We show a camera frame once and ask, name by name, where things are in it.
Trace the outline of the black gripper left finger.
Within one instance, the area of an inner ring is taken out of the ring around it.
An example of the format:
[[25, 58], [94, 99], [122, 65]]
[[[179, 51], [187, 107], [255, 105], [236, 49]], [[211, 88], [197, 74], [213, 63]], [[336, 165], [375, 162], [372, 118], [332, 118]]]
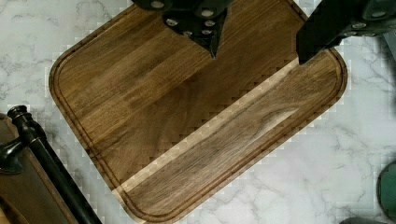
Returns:
[[220, 37], [233, 0], [132, 0], [145, 10], [160, 11], [163, 23], [179, 35], [206, 49], [215, 59]]

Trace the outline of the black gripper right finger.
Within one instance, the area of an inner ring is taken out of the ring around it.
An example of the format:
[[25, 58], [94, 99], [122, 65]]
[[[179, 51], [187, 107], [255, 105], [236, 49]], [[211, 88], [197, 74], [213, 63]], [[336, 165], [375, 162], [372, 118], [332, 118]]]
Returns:
[[396, 0], [322, 0], [296, 35], [299, 64], [351, 36], [395, 29]]

